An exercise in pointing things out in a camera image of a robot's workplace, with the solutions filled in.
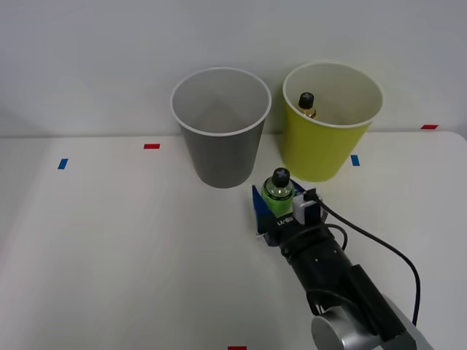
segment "black cable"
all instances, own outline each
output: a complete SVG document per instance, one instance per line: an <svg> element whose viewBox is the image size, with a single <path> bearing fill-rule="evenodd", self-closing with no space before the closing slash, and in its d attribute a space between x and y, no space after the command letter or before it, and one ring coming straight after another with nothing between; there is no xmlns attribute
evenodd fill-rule
<svg viewBox="0 0 467 350"><path fill-rule="evenodd" d="M335 228L336 230L341 231L342 235L344 236L344 243L342 243L342 250L344 251L345 248L347 247L347 242L349 241L349 236L347 235L347 232L345 232L345 230L342 227L340 227L339 225L335 225L335 224L324 224L323 227Z"/></svg>
<svg viewBox="0 0 467 350"><path fill-rule="evenodd" d="M283 242L283 245L286 246L289 242L297 239L298 237L302 237L308 233L311 233L313 232L314 230L318 230L320 228L335 228L339 231L341 231L342 235L344 236L344 243L342 243L342 250L345 250L345 248L347 247L347 242L349 241L349 237L347 235L347 232L345 232L345 230L338 226L338 225L335 225L335 224L320 224L320 225L315 225L315 226L311 226L311 227L308 227L307 229L303 230L303 231L300 231L298 233L296 233L295 235L292 235L291 237L288 237L287 240L285 240Z"/></svg>
<svg viewBox="0 0 467 350"><path fill-rule="evenodd" d="M402 258L403 261L407 263L407 265L412 269L412 272L414 273L415 277L415 306L414 306L414 314L412 317L412 324L414 326L417 325L417 320L418 320L418 311L420 310L420 276L418 275L418 271L415 268L415 265L408 257L406 257L404 254L402 254L400 251L398 251L396 248L391 246L390 244L384 242L381 238L378 238L376 236L373 236L371 233L366 232L363 228L359 228L357 225L352 224L349 220L341 217L339 214L337 214L334 210L330 209L328 206L326 206L322 200L318 197L318 195L315 193L313 196L313 199L320 204L320 206L326 210L329 214L331 214L333 217L335 217L337 220L340 222L343 222L345 225L349 226L350 228L353 228L355 231L361 233L367 238L372 239L373 241L381 244L384 248L389 249L392 251L394 254L398 255L400 258Z"/></svg>

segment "tape marker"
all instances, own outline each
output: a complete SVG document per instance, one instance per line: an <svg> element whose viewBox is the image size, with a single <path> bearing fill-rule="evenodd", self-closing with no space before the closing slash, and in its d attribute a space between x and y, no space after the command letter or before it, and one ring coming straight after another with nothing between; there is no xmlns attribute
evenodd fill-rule
<svg viewBox="0 0 467 350"><path fill-rule="evenodd" d="M144 149L159 149L161 144L144 144Z"/></svg>
<svg viewBox="0 0 467 350"><path fill-rule="evenodd" d="M66 164L68 163L68 158L63 158L61 161L60 161L60 164L58 164L58 170L64 170L65 167L66 167Z"/></svg>
<svg viewBox="0 0 467 350"><path fill-rule="evenodd" d="M438 124L425 124L420 130L435 130L438 127Z"/></svg>
<svg viewBox="0 0 467 350"><path fill-rule="evenodd" d="M351 155L350 159L352 160L352 165L353 166L360 166L360 161L358 160L357 155Z"/></svg>

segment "white table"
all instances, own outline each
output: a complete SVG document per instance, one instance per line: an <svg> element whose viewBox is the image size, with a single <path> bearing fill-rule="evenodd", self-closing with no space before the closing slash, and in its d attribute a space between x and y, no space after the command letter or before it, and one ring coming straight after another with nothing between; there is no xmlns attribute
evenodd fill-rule
<svg viewBox="0 0 467 350"><path fill-rule="evenodd" d="M281 164L276 140L229 190L198 179L176 136L0 140L0 349L314 349L298 279L255 237L250 185ZM319 193L414 261L419 328L464 349L466 141L370 133L353 153L360 167ZM410 318L404 262L353 231L347 254Z"/></svg>

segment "bottle cap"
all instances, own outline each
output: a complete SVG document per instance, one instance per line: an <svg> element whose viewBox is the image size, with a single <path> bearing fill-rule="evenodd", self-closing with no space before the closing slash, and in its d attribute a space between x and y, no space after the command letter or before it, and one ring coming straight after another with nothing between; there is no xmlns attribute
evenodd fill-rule
<svg viewBox="0 0 467 350"><path fill-rule="evenodd" d="M272 174L272 184L276 187L287 187L290 181L290 172L286 168L277 168Z"/></svg>
<svg viewBox="0 0 467 350"><path fill-rule="evenodd" d="M313 107L314 96L312 93L302 93L300 100L298 100L298 106L302 109L310 109Z"/></svg>

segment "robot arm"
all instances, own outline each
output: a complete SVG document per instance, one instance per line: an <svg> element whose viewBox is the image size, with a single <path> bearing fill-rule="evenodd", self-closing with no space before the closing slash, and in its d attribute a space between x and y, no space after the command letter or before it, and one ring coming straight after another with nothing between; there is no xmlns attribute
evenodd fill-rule
<svg viewBox="0 0 467 350"><path fill-rule="evenodd" d="M293 213L276 218L256 187L258 235L280 248L306 292L319 350L433 350L417 328L379 292L338 245L315 189L294 182Z"/></svg>

